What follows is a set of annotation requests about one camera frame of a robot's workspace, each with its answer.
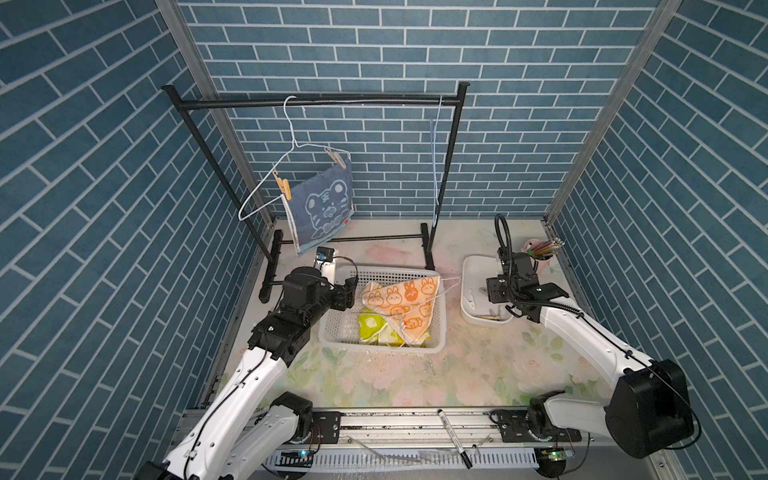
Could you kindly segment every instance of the black marker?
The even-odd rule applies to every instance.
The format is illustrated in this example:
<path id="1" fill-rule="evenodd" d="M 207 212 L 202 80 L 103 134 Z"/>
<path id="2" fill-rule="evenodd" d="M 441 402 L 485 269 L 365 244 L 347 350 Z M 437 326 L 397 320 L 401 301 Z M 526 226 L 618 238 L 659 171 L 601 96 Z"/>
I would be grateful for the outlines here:
<path id="1" fill-rule="evenodd" d="M 467 465 L 467 468 L 472 468 L 472 461 L 469 460 L 469 455 L 467 455 L 467 452 L 464 451 L 464 447 L 462 447 L 462 443 L 458 440 L 456 432 L 453 431 L 453 427 L 451 427 L 451 423 L 448 421 L 448 417 L 445 416 L 445 412 L 443 412 L 442 409 L 438 409 L 437 416 L 440 417 L 442 426 L 444 426 L 448 431 L 448 436 L 451 437 L 453 445 L 456 445 L 456 449 L 458 449 L 458 454 L 462 457 L 464 465 Z"/>

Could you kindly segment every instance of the wall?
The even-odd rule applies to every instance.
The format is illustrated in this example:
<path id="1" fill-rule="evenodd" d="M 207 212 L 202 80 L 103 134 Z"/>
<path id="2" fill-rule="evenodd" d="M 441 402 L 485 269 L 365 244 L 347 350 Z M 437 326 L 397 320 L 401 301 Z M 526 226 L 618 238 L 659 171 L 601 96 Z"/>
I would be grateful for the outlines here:
<path id="1" fill-rule="evenodd" d="M 0 478 L 130 475 L 199 396 L 253 242 L 158 91 L 194 86 L 152 0 L 0 22 Z"/>
<path id="2" fill-rule="evenodd" d="M 766 475 L 766 23 L 684 0 L 556 225 L 596 315 L 685 370 L 691 478 Z"/>
<path id="3" fill-rule="evenodd" d="M 223 93 L 454 95 L 458 81 L 470 81 L 443 212 L 541 217 L 657 0 L 255 3 L 181 2 Z M 450 110 L 441 112 L 441 153 Z M 355 152 L 359 215 L 431 214 L 426 132 L 436 109 L 289 114 L 302 119 L 296 129 L 303 136 L 308 131 L 313 141 Z M 232 115 L 254 170 L 263 174 L 289 148 L 282 109 Z M 304 180 L 327 162 L 325 154 L 292 155 L 279 172 Z M 279 193 L 274 182 L 266 185 L 266 198 Z"/>

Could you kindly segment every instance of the white plastic basket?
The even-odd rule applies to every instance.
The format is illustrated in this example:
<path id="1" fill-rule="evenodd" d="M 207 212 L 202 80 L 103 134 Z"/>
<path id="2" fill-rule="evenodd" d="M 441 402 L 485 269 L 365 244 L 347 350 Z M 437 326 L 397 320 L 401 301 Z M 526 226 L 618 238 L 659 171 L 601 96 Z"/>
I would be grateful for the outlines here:
<path id="1" fill-rule="evenodd" d="M 362 309 L 365 308 L 360 300 L 362 289 L 370 281 L 379 282 L 382 286 L 401 283 L 406 280 L 414 280 L 424 276 L 439 276 L 433 270 L 419 270 L 413 268 L 396 268 L 393 266 L 358 266 L 359 279 L 355 292 L 355 305 L 344 312 L 328 310 L 320 319 L 320 331 L 318 339 L 321 345 L 334 349 L 369 350 L 372 352 L 397 352 L 397 353 L 437 353 L 445 346 L 445 288 L 440 279 L 440 287 L 435 299 L 435 310 L 432 313 L 432 322 L 429 324 L 429 336 L 421 347 L 409 347 L 407 345 L 396 347 L 387 345 L 370 345 L 360 342 L 360 323 L 357 320 Z M 342 265 L 336 268 L 336 278 L 344 279 L 355 275 L 355 267 Z"/>

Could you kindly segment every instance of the blue towel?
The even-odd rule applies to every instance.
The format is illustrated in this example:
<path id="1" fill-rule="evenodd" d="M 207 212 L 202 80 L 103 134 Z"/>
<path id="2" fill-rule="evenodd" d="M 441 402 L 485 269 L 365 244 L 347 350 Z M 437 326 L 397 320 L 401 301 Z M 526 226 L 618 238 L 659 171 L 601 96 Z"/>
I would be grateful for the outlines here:
<path id="1" fill-rule="evenodd" d="M 291 200 L 283 197 L 283 204 L 299 255 L 333 238 L 354 213 L 349 163 L 335 164 L 290 191 Z"/>

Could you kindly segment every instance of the white plastic tray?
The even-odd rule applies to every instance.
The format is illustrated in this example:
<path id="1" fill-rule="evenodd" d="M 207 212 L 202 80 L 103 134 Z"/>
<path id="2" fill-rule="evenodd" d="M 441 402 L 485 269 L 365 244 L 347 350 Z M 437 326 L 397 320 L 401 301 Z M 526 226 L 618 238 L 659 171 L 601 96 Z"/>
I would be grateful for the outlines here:
<path id="1" fill-rule="evenodd" d="M 497 328 L 511 322 L 512 315 L 503 308 L 504 304 L 489 302 L 488 295 L 480 291 L 482 287 L 486 286 L 485 279 L 496 276 L 498 272 L 497 262 L 495 257 L 482 255 L 470 255 L 464 259 L 462 264 L 462 318 L 464 320 L 489 328 Z M 470 297 L 475 301 L 474 309 L 467 301 Z M 488 320 L 475 316 L 491 313 L 499 315 L 500 319 Z"/>
<path id="2" fill-rule="evenodd" d="M 362 289 L 370 281 L 379 282 L 382 286 L 393 285 L 422 278 L 424 276 L 439 276 L 433 270 L 419 270 L 413 268 L 396 268 L 393 266 L 358 266 L 359 279 L 355 292 L 355 305 L 344 312 L 328 310 L 320 319 L 320 331 L 318 340 L 321 345 L 334 349 L 369 350 L 371 352 L 396 352 L 396 353 L 437 353 L 445 346 L 445 288 L 440 279 L 440 287 L 435 299 L 435 310 L 432 314 L 432 323 L 429 324 L 430 338 L 421 347 L 409 347 L 407 345 L 396 347 L 387 345 L 370 345 L 360 342 L 360 324 L 357 320 L 364 308 L 360 300 Z M 336 278 L 345 279 L 355 275 L 355 267 L 342 265 L 336 268 Z"/>

